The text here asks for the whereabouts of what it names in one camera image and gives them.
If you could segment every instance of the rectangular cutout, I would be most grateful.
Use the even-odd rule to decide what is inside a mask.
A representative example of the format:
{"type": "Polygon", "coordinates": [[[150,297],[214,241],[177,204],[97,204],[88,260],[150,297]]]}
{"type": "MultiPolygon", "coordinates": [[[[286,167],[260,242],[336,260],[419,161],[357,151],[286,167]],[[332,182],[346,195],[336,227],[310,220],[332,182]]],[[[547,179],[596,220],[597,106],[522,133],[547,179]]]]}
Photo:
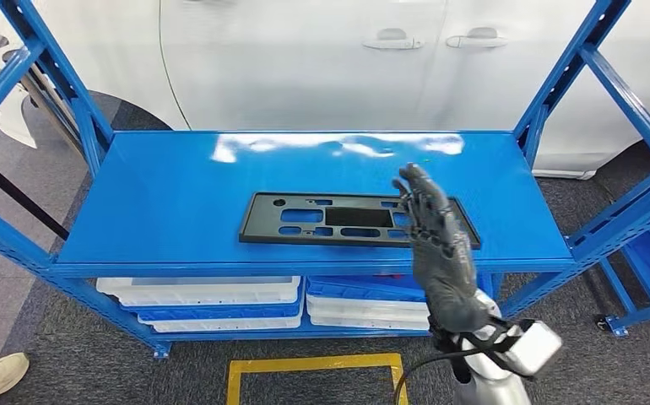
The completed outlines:
{"type": "Polygon", "coordinates": [[[333,229],[332,228],[327,228],[325,226],[318,226],[317,228],[315,228],[315,235],[332,236],[333,235],[333,229]]]}
{"type": "Polygon", "coordinates": [[[281,235],[300,235],[301,231],[302,229],[300,226],[281,226],[280,229],[278,229],[278,233],[281,235]]]}
{"type": "Polygon", "coordinates": [[[388,209],[326,208],[325,214],[325,225],[393,227],[388,209]]]}
{"type": "Polygon", "coordinates": [[[377,238],[380,236],[380,231],[373,228],[342,228],[340,234],[355,238],[377,238]]]}
{"type": "Polygon", "coordinates": [[[280,213],[283,222],[322,222],[321,209],[288,208],[280,213]]]}
{"type": "Polygon", "coordinates": [[[406,213],[393,213],[394,223],[397,226],[410,226],[409,215],[406,213]]]}
{"type": "Polygon", "coordinates": [[[407,232],[401,230],[401,229],[388,229],[387,230],[387,236],[393,238],[393,239],[404,239],[407,237],[407,232]]]}
{"type": "Polygon", "coordinates": [[[333,205],[333,200],[307,200],[310,204],[316,205],[333,205]]]}

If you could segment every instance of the robotic hand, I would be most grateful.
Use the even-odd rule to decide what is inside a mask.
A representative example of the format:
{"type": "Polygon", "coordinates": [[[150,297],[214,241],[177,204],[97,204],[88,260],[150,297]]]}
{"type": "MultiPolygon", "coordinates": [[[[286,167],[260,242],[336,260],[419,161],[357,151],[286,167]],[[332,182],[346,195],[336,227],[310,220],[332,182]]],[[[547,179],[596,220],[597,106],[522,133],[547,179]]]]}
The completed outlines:
{"type": "Polygon", "coordinates": [[[477,290],[468,235],[461,230],[447,196],[418,165],[399,170],[399,189],[409,214],[412,270],[425,291],[430,330],[443,355],[416,364],[449,359],[458,381],[459,403],[530,404],[520,377],[532,378],[561,347],[561,338],[542,321],[510,323],[499,318],[496,303],[477,290]]]}
{"type": "Polygon", "coordinates": [[[475,298],[469,236],[460,229],[445,193],[424,170],[410,163],[399,174],[409,184],[393,180],[411,223],[412,271],[425,291],[431,316],[449,332],[479,330],[489,314],[475,298]]]}

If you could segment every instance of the black cable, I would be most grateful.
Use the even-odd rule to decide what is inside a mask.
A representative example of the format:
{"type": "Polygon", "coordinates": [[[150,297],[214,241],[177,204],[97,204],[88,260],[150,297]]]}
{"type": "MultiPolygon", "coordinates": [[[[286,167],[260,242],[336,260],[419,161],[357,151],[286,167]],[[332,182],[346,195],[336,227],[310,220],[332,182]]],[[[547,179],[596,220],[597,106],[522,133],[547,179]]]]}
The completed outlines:
{"type": "Polygon", "coordinates": [[[470,350],[463,350],[461,352],[439,354],[437,356],[433,356],[428,359],[420,360],[419,362],[415,363],[412,366],[412,368],[405,371],[401,377],[399,377],[399,381],[397,382],[397,387],[394,389],[394,405],[399,405],[399,395],[402,392],[402,387],[404,386],[404,382],[407,380],[407,377],[409,377],[409,375],[412,374],[415,370],[419,369],[419,367],[440,360],[457,359],[460,357],[471,356],[472,354],[480,354],[483,352],[484,350],[482,348],[472,348],[470,350]]]}
{"type": "Polygon", "coordinates": [[[2,173],[0,173],[0,189],[6,192],[14,201],[24,207],[29,213],[39,219],[47,228],[57,234],[60,238],[66,240],[69,237],[69,232],[52,218],[45,210],[43,210],[36,202],[27,197],[19,187],[9,181],[2,173]]]}

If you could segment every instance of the shelf top surface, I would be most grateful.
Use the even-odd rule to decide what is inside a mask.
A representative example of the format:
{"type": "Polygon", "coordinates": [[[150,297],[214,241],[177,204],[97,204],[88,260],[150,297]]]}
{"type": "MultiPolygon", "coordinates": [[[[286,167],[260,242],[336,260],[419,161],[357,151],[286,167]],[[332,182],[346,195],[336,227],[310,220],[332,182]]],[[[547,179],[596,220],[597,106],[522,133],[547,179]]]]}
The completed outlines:
{"type": "Polygon", "coordinates": [[[475,261],[571,259],[509,132],[119,132],[58,262],[408,262],[401,247],[238,240],[254,192],[396,195],[408,162],[459,200],[475,261]]]}

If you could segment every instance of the gray carpet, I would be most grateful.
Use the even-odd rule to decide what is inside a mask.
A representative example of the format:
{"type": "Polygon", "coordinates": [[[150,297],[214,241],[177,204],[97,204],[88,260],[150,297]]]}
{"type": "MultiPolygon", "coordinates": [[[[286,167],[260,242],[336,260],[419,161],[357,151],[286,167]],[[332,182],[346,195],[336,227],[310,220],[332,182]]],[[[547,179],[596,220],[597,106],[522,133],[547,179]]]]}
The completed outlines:
{"type": "MultiPolygon", "coordinates": [[[[636,146],[591,181],[544,179],[539,183],[567,233],[647,170],[650,153],[636,146]],[[646,162],[645,169],[634,169],[644,167],[641,162],[646,162]]],[[[77,197],[68,221],[73,220],[79,202],[77,197]]],[[[641,288],[622,258],[614,256],[612,262],[634,298],[642,300],[641,288]]],[[[505,291],[526,279],[507,278],[505,291]]],[[[627,338],[615,338],[595,327],[592,319],[597,313],[621,313],[597,268],[525,311],[525,316],[546,320],[565,343],[548,373],[528,383],[534,403],[650,404],[650,322],[632,327],[627,338]]],[[[141,343],[38,281],[3,353],[15,350],[29,354],[31,368],[23,381],[0,397],[0,404],[222,404],[232,359],[396,352],[407,367],[434,353],[430,339],[424,337],[205,342],[178,343],[170,359],[156,361],[141,343]]],[[[388,403],[393,394],[389,378],[386,368],[244,375],[241,403],[388,403]]],[[[450,380],[446,364],[419,370],[408,382],[410,403],[451,403],[450,380]]]]}

